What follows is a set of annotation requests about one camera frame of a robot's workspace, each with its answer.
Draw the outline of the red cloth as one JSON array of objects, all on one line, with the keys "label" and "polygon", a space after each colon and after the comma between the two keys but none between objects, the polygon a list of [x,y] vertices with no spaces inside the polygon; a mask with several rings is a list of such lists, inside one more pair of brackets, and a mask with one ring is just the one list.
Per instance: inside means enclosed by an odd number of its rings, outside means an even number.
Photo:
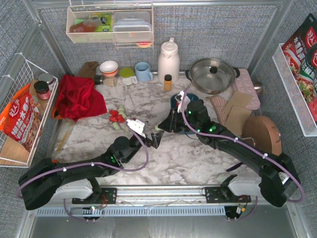
[{"label": "red cloth", "polygon": [[94,80],[68,74],[60,82],[54,109],[60,118],[74,121],[107,113],[104,97],[95,89]]}]

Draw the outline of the pink egg tray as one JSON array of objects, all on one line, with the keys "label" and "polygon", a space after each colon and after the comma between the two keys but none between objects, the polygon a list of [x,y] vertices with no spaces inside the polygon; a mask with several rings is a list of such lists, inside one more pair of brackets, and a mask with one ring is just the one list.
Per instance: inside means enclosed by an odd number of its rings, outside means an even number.
[{"label": "pink egg tray", "polygon": [[254,89],[252,80],[248,71],[244,68],[233,68],[236,72],[236,79],[232,85],[234,91],[239,91],[251,95],[252,98],[246,107],[248,110],[255,111],[258,110],[261,106],[258,95]]}]

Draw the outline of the clear plastic container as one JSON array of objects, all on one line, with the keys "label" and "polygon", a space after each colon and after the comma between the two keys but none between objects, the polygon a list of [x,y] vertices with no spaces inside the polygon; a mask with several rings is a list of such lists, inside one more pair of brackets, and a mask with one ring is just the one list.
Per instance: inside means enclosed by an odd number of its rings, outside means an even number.
[{"label": "clear plastic container", "polygon": [[113,20],[113,36],[118,42],[138,42],[152,39],[150,13],[147,11],[116,12]]}]

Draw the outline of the brown cardboard sheet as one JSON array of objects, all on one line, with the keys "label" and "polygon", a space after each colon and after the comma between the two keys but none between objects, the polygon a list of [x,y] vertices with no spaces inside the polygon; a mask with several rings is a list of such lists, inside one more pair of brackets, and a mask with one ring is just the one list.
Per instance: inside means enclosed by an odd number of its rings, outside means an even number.
[{"label": "brown cardboard sheet", "polygon": [[225,123],[225,127],[235,135],[242,135],[246,120],[250,117],[252,111],[233,106]]},{"label": "brown cardboard sheet", "polygon": [[231,99],[227,102],[223,111],[226,114],[230,114],[233,106],[238,106],[241,108],[246,108],[252,99],[252,95],[243,92],[235,91]]}]

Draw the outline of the white right wall basket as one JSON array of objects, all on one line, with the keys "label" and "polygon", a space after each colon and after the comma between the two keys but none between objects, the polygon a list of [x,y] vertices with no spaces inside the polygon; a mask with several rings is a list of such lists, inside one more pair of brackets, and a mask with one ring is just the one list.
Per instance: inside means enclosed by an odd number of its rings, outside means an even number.
[{"label": "white right wall basket", "polygon": [[300,91],[300,88],[297,85],[295,77],[288,66],[282,50],[282,45],[283,43],[280,43],[277,46],[277,49],[272,56],[272,60],[282,80],[283,86],[286,90],[303,135],[305,137],[316,137],[317,124],[315,123],[309,107]]}]

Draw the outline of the silver lid jar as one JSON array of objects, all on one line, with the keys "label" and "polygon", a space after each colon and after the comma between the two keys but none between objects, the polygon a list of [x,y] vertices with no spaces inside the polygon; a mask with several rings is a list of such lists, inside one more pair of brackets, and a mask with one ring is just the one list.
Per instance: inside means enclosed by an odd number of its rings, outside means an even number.
[{"label": "silver lid jar", "polygon": [[39,75],[39,81],[44,81],[48,84],[49,89],[52,91],[54,87],[55,78],[49,73],[42,73]]}]

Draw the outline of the white orange striped bowl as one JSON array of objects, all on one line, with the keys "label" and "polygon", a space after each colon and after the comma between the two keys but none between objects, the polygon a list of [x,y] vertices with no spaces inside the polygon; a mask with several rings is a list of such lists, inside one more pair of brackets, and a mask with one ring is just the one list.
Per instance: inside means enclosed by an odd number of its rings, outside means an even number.
[{"label": "white orange striped bowl", "polygon": [[105,77],[114,77],[118,74],[118,63],[108,60],[100,65],[100,72]]}]

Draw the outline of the round wooden board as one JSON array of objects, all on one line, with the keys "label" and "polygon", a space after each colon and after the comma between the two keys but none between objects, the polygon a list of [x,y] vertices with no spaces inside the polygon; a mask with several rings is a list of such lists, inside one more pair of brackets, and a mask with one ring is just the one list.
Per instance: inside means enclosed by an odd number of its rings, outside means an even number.
[{"label": "round wooden board", "polygon": [[242,137],[256,148],[276,156],[282,153],[280,132],[266,116],[249,117],[243,127]]}]

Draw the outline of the orange spice bottle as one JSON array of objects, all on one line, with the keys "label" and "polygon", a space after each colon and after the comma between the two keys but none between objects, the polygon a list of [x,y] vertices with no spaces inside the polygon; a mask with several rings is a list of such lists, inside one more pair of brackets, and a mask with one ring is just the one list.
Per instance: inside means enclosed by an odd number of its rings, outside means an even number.
[{"label": "orange spice bottle", "polygon": [[164,76],[164,91],[172,90],[172,76],[167,74]]}]

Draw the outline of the cream wall storage box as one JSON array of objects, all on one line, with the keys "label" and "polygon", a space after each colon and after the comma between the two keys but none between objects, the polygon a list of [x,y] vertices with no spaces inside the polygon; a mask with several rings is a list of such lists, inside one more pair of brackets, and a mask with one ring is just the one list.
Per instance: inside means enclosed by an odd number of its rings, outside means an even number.
[{"label": "cream wall storage box", "polygon": [[141,47],[154,41],[152,4],[95,4],[67,8],[66,34],[75,43]]}]

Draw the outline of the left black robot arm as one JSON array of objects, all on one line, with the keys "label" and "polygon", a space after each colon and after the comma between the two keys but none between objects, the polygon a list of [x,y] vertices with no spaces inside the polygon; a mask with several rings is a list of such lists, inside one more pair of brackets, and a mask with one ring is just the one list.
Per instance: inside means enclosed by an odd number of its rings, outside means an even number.
[{"label": "left black robot arm", "polygon": [[42,159],[18,180],[17,196],[23,199],[27,210],[46,205],[58,188],[71,182],[108,177],[124,168],[143,148],[158,148],[164,132],[151,133],[151,137],[134,134],[131,138],[120,136],[101,155],[82,162],[56,163],[51,158]]}]

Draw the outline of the red snack bag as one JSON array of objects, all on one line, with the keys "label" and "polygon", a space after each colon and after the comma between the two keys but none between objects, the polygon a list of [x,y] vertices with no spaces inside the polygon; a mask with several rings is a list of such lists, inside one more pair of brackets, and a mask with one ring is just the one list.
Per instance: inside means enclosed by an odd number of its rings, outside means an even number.
[{"label": "red snack bag", "polygon": [[21,88],[0,115],[0,130],[20,143],[28,152],[32,150],[41,124],[41,114],[30,93],[31,84]]}]

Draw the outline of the white thermos jug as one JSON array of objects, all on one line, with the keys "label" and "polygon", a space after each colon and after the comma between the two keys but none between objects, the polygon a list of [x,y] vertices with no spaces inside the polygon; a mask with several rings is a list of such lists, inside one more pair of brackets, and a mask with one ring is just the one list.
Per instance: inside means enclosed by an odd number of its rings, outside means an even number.
[{"label": "white thermos jug", "polygon": [[166,75],[171,75],[171,82],[176,83],[179,79],[180,57],[178,53],[178,45],[174,38],[164,42],[160,49],[158,58],[158,79],[164,83]]}]

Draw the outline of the striped oven mitt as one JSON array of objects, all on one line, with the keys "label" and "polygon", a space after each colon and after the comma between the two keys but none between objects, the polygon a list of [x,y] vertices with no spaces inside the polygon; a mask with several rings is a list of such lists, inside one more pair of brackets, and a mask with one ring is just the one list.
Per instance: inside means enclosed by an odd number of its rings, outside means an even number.
[{"label": "striped oven mitt", "polygon": [[217,115],[217,119],[219,121],[219,123],[223,126],[225,126],[225,123],[227,121],[228,118],[228,114],[224,111],[224,108],[227,104],[227,101],[222,98],[219,95],[214,95],[212,97],[206,97],[208,100],[210,100],[215,113]]}]

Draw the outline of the teal storage basket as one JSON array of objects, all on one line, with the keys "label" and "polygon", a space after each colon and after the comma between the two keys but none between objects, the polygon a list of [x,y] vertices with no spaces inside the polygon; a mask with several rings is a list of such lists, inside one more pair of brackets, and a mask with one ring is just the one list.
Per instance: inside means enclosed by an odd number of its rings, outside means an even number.
[{"label": "teal storage basket", "polygon": [[[180,99],[177,99],[177,95],[178,95],[178,94],[174,94],[174,95],[170,98],[170,107],[171,107],[172,109],[174,109],[174,108],[179,108],[179,107],[180,107],[179,105],[180,105],[180,103],[181,103],[181,100],[180,100]],[[188,93],[188,94],[187,94],[187,97],[190,99],[191,102],[197,101],[197,100],[200,99],[197,95],[192,94],[192,93]]]}]

